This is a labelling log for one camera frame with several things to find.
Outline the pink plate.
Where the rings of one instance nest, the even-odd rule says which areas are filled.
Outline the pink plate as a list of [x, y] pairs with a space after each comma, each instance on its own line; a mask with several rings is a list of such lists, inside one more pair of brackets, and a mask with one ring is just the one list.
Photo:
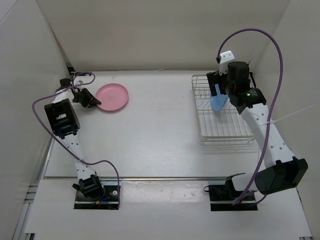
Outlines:
[[108, 83], [100, 87], [95, 98], [101, 102], [98, 107], [107, 112], [118, 111], [123, 108], [129, 100], [128, 90], [119, 83]]

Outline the blue plate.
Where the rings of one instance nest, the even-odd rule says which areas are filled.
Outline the blue plate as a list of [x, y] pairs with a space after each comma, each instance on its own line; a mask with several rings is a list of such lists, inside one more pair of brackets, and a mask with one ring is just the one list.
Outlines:
[[220, 111], [224, 108], [228, 101], [228, 96], [222, 94], [219, 89], [219, 85], [215, 84], [213, 90], [211, 90], [211, 107], [214, 111]]

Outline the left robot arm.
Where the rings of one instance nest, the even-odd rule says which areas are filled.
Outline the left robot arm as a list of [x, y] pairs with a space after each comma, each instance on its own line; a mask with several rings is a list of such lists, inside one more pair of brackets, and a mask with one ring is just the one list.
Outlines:
[[62, 145], [71, 151], [75, 157], [73, 162], [77, 171], [78, 183], [72, 187], [81, 192], [84, 197], [95, 201], [103, 198], [105, 188], [96, 171], [84, 163], [85, 155], [81, 148], [79, 134], [80, 122], [72, 103], [80, 103], [84, 108], [92, 108], [101, 104], [86, 88], [76, 87], [64, 91], [72, 86], [72, 80], [60, 80], [60, 88], [54, 101], [44, 106], [44, 110], [53, 134], [58, 137]]

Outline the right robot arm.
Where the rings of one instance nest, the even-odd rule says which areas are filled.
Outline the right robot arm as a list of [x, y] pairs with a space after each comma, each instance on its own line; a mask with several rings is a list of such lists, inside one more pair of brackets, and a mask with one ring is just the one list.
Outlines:
[[295, 156], [271, 122], [271, 107], [262, 91], [251, 86], [249, 65], [233, 61], [228, 63], [226, 73], [209, 72], [206, 77], [212, 97], [226, 97], [248, 125], [261, 150], [258, 163], [265, 166], [263, 170], [230, 177], [224, 188], [226, 197], [236, 200], [243, 192], [260, 192], [267, 196], [296, 188], [308, 163]]

